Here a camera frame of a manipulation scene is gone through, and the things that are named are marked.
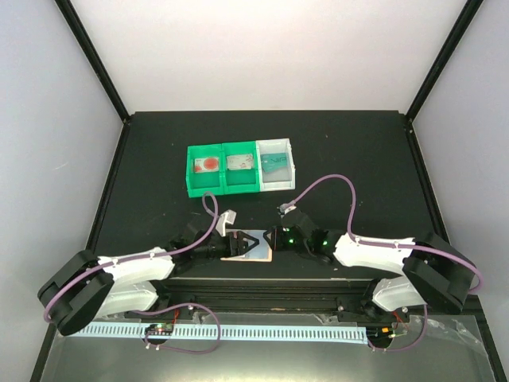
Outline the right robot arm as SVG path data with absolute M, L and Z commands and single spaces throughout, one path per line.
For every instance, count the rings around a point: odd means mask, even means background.
M 274 251 L 395 274 L 376 281 L 361 302 L 363 315 L 372 321 L 404 306 L 430 305 L 442 313 L 460 314 L 475 275 L 475 264 L 433 233 L 392 240 L 352 239 L 341 230 L 318 228 L 305 237 L 296 227 L 275 226 L 263 236 Z

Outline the white bin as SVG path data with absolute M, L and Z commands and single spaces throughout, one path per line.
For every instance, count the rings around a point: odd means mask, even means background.
M 295 165 L 293 161 L 292 146 L 288 138 L 257 140 L 255 142 L 258 157 L 258 171 L 260 178 L 260 191 L 284 191 L 295 189 Z M 260 155 L 268 153 L 287 154 L 287 174 L 284 176 L 266 176 L 263 174 Z

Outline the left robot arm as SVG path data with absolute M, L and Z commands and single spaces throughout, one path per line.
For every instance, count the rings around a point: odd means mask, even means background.
M 96 318 L 124 311 L 163 317 L 171 299 L 153 288 L 154 281 L 186 271 L 201 260 L 246 255 L 258 244 L 258 238 L 243 231 L 190 223 L 164 247 L 121 256 L 79 251 L 38 291 L 43 318 L 68 336 Z

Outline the beige card holder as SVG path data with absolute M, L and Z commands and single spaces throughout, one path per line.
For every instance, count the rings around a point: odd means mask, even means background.
M 259 240 L 259 244 L 244 255 L 221 258 L 227 262 L 269 263 L 272 261 L 272 249 L 263 237 L 264 230 L 243 230 L 243 233 Z

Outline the teal VIP card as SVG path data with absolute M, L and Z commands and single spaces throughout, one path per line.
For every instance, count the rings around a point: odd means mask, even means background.
M 286 153 L 268 153 L 260 155 L 261 166 L 287 166 Z
M 286 166 L 263 166 L 263 174 L 266 176 L 284 176 L 288 170 Z

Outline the green bin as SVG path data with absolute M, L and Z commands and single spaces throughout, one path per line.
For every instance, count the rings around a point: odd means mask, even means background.
M 224 193 L 258 193 L 260 178 L 255 141 L 222 144 L 224 158 Z
M 195 173 L 193 169 L 194 159 L 206 157 L 218 157 L 220 170 L 212 173 Z M 224 160 L 220 144 L 189 146 L 186 160 L 186 185 L 190 198 L 201 197 L 206 191 L 211 191 L 215 195 L 223 194 Z

